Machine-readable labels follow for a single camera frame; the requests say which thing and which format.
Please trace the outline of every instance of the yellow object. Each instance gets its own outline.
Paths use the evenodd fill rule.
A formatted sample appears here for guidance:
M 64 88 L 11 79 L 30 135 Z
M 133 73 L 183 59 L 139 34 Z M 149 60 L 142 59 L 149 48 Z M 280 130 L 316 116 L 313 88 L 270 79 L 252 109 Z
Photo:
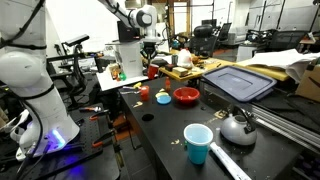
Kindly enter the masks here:
M 156 98 L 160 97 L 160 96 L 168 96 L 169 94 L 166 92 L 160 92 L 156 94 Z
M 133 106 L 133 108 L 136 108 L 138 106 L 142 106 L 142 104 L 143 104 L 142 102 L 138 101 L 137 104 Z
M 287 79 L 290 78 L 290 76 L 288 76 L 288 74 L 283 70 L 283 69 L 279 69 L 279 68 L 272 68 L 272 67 L 266 67 L 266 66 L 253 66 L 253 65 L 248 65 L 247 66 L 247 62 L 249 60 L 245 60 L 245 61 L 241 61 L 238 63 L 235 63 L 235 66 L 238 67 L 242 67 L 245 69 L 249 69 L 261 74 L 264 74 L 266 76 L 272 77 L 274 79 L 277 79 L 279 81 L 285 81 Z
M 138 82 L 137 84 L 135 84 L 133 87 L 134 88 L 139 88 L 139 87 L 141 87 L 142 86 L 142 83 L 141 82 Z

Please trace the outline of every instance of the black cable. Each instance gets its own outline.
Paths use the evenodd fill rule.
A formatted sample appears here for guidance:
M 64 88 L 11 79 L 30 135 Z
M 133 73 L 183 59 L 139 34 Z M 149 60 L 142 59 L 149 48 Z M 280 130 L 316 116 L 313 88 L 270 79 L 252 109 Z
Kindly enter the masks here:
M 124 118 L 126 119 L 126 122 L 127 122 L 127 125 L 128 125 L 128 131 L 129 131 L 131 146 L 132 146 L 133 150 L 137 150 L 137 149 L 141 148 L 142 145 L 139 144 L 138 146 L 135 146 L 135 145 L 133 144 L 133 140 L 132 140 L 132 136 L 131 136 L 131 131 L 130 131 L 130 123 L 129 123 L 128 119 L 127 119 L 125 116 L 124 116 Z
M 3 38 L 1 38 L 0 49 L 2 49 L 3 47 L 7 46 L 8 44 L 11 44 L 14 40 L 20 38 L 26 32 L 26 30 L 28 29 L 31 21 L 38 14 L 39 10 L 44 5 L 44 3 L 45 3 L 45 0 L 40 0 L 39 1 L 37 6 L 34 8 L 31 16 L 29 17 L 28 21 L 23 25 L 22 28 L 20 28 L 19 32 L 13 38 L 11 38 L 9 40 L 4 40 Z
M 164 34 L 163 34 L 163 33 L 164 33 L 164 31 L 165 31 L 166 29 L 167 29 L 167 27 L 165 27 L 165 28 L 162 30 L 162 33 L 161 33 L 161 34 L 162 34 L 162 38 L 165 39 L 165 40 L 167 40 L 167 39 L 164 37 Z
M 47 154 L 48 150 L 50 149 L 50 146 L 51 145 L 48 142 L 48 144 L 43 150 L 41 157 L 33 164 L 33 166 L 26 173 L 23 174 L 23 177 L 26 177 L 40 163 L 40 161 L 43 159 L 43 157 Z
M 0 91 L 5 93 L 5 94 L 10 94 L 12 95 L 13 97 L 19 99 L 24 105 L 28 106 L 30 108 L 30 110 L 34 113 L 34 115 L 36 116 L 38 122 L 39 122 L 39 126 L 40 126 L 40 132 L 39 132 L 39 138 L 37 140 L 37 143 L 36 143 L 36 146 L 35 148 L 32 150 L 31 154 L 30 155 L 27 155 L 26 158 L 24 159 L 24 161 L 22 162 L 20 168 L 18 169 L 17 171 L 17 175 L 15 177 L 15 179 L 19 179 L 23 173 L 23 171 L 26 169 L 27 165 L 29 164 L 29 160 L 30 158 L 32 158 L 34 156 L 34 154 L 36 153 L 36 151 L 38 150 L 39 148 L 39 145 L 40 145 L 40 142 L 41 142 L 41 139 L 42 139 L 42 136 L 43 136 L 43 124 L 40 120 L 40 116 L 39 114 L 36 112 L 36 110 L 34 109 L 34 107 L 29 103 L 27 102 L 26 100 L 24 100 L 23 98 L 19 97 L 17 94 L 15 94 L 14 92 L 12 91 L 6 91 L 2 88 L 0 88 Z
M 130 20 L 131 20 L 131 19 L 130 19 L 130 15 L 131 15 L 132 11 L 133 11 L 133 9 L 129 12 L 129 14 L 128 14 L 128 16 L 127 16 L 127 20 L 128 20 L 128 22 L 129 22 L 131 28 L 136 32 L 136 34 L 139 34 L 139 35 L 140 35 L 140 33 L 137 31 L 137 29 L 133 26 L 133 24 L 132 24 L 131 21 L 130 21 Z
M 117 3 L 117 7 L 114 7 L 110 2 L 109 2 L 109 0 L 106 0 L 106 3 L 112 8 L 112 9 L 115 9 L 115 12 L 111 12 L 111 13 L 113 13 L 113 14 L 116 14 L 117 12 L 119 13 L 119 14 L 121 14 L 122 16 L 124 16 L 124 17 L 127 17 L 127 15 L 125 15 L 125 14 L 123 14 L 123 12 L 121 12 L 121 11 L 119 11 L 119 3 Z

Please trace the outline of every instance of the small red object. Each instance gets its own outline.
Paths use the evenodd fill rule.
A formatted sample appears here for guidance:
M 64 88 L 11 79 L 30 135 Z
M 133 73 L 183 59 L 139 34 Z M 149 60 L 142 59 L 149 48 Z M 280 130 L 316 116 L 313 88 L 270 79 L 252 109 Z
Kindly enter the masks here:
M 170 79 L 169 79 L 169 77 L 166 77 L 166 82 L 165 82 L 165 90 L 166 90 L 166 92 L 168 93 L 168 92 L 170 92 L 170 89 L 171 89 L 171 83 L 170 83 Z
M 200 96 L 200 92 L 191 87 L 182 87 L 179 89 L 176 89 L 173 92 L 173 96 L 181 103 L 183 104 L 189 104 L 192 103 L 194 100 L 198 99 Z
M 149 100 L 149 86 L 142 86 L 140 89 L 141 101 Z

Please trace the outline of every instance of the small blue cup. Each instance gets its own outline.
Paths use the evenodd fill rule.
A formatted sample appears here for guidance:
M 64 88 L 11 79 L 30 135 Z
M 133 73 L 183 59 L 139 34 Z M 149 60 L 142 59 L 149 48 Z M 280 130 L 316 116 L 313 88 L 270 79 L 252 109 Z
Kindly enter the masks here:
M 187 140 L 189 159 L 194 164 L 203 164 L 213 139 L 212 131 L 202 124 L 190 124 L 184 129 L 183 134 Z

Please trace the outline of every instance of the debris on table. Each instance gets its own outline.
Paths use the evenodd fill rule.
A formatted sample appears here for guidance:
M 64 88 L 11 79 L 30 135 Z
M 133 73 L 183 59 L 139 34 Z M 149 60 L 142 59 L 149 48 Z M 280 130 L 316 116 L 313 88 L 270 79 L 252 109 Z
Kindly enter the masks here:
M 171 144 L 179 144 L 179 143 L 180 143 L 180 140 L 179 140 L 179 139 L 177 139 L 177 140 L 175 140 L 175 141 L 171 142 Z
M 142 104 L 143 104 L 142 102 L 138 101 L 137 104 L 133 106 L 133 108 L 136 108 L 138 106 L 142 106 Z
M 227 115 L 228 115 L 228 112 L 225 110 L 220 110 L 220 111 L 217 111 L 216 113 L 214 113 L 214 116 L 216 116 L 219 119 L 223 119 Z

